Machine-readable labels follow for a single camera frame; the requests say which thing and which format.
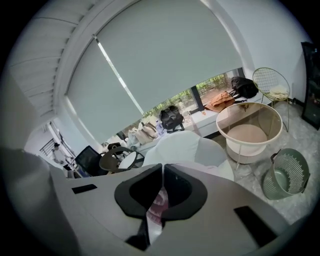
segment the black backpack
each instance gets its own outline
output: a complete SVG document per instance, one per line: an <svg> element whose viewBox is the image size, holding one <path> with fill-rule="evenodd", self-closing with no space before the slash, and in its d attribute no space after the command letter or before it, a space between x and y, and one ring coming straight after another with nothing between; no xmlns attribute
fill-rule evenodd
<svg viewBox="0 0 320 256"><path fill-rule="evenodd" d="M182 129L184 130L182 126L184 117L179 113L178 108L174 105L169 106L165 110L161 110L160 120L163 128L167 130L173 129L173 131L175 131L175 128L178 125L181 125Z"/></svg>
<svg viewBox="0 0 320 256"><path fill-rule="evenodd" d="M245 97L250 99L257 95L258 88L254 84L254 82L248 78L235 76L231 79L232 89L239 94L239 97Z"/></svg>

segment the window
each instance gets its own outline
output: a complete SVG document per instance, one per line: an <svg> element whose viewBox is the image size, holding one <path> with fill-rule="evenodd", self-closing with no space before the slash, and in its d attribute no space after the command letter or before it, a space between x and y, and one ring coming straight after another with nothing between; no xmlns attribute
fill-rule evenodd
<svg viewBox="0 0 320 256"><path fill-rule="evenodd" d="M156 116L160 115L161 110L168 108L171 105L175 105L179 108L181 113L186 113L190 111L194 111L197 109L197 104L193 99L193 95L190 89L180 92L179 94L165 100L164 102L160 103L159 105L153 107L149 111L143 113L143 117L146 118L148 116ZM122 130L124 135L128 137L128 131L132 130L133 128L138 128L139 123L142 119L139 119L135 123L129 125L125 129Z"/></svg>
<svg viewBox="0 0 320 256"><path fill-rule="evenodd" d="M199 92L202 104L205 106L212 98L221 93L221 91L231 89L231 78L236 76L238 76L238 72L232 70L198 83L196 89Z"/></svg>
<svg viewBox="0 0 320 256"><path fill-rule="evenodd" d="M231 79L232 77L237 76L244 77L242 68L219 74L206 81L198 83L192 88L180 92L143 113L143 117L146 118L152 115L158 117L161 110L164 110L171 105L177 106L183 116L187 115L188 112L193 114L197 111L202 111L204 110L204 106L219 93L222 91L231 91ZM138 128L141 121L142 119L139 119L135 123L123 129L122 132L124 133L124 136L128 137L129 130Z"/></svg>

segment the brown leather bag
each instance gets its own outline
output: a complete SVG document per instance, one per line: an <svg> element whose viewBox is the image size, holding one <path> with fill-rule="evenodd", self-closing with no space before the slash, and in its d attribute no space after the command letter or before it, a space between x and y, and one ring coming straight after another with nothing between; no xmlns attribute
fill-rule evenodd
<svg viewBox="0 0 320 256"><path fill-rule="evenodd" d="M158 134L156 127L152 123L141 123L142 127L136 130L135 137L138 139L141 145L144 145L149 142L152 142L158 136Z"/></svg>
<svg viewBox="0 0 320 256"><path fill-rule="evenodd" d="M231 97L226 91L219 93L205 106L205 109L221 112L227 107L235 103L235 99Z"/></svg>

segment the ceiling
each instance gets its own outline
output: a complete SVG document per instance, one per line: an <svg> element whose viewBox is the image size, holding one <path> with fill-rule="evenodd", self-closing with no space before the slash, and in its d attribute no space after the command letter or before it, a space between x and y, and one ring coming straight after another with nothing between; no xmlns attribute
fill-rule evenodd
<svg viewBox="0 0 320 256"><path fill-rule="evenodd" d="M55 79L64 49L80 21L99 1L49 1L12 49L9 70L40 116L54 111Z"/></svg>

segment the marble floor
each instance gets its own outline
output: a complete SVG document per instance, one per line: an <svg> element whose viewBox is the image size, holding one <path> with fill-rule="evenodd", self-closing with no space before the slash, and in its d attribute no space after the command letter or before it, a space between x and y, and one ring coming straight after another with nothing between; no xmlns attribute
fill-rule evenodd
<svg viewBox="0 0 320 256"><path fill-rule="evenodd" d="M275 109L287 124L286 104L286 102L278 102ZM237 163L228 156L234 173L234 181L273 206L289 224L310 214L320 198L320 130L316 130L301 118L302 110L303 108L299 105L289 105L289 132L283 128L279 138L267 145L261 160L251 164L240 164L236 170ZM212 140L226 149L226 139L222 135ZM272 165L270 156L279 149L286 148L295 149L305 157L310 178L304 193L280 200L269 200L261 188L262 176Z"/></svg>

